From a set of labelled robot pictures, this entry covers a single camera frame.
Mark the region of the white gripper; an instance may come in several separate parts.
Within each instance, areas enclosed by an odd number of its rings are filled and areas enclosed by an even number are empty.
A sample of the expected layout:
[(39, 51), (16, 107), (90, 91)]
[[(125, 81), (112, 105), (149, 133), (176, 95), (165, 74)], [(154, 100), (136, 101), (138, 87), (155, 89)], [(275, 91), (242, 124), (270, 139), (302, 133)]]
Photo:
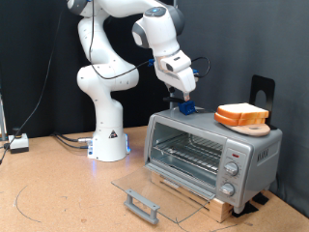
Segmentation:
[(191, 60), (181, 50), (172, 55), (156, 57), (154, 70), (161, 81), (170, 85), (167, 87), (170, 94), (175, 93), (177, 88), (183, 92), (184, 101), (190, 101), (189, 93), (196, 88), (196, 81)]

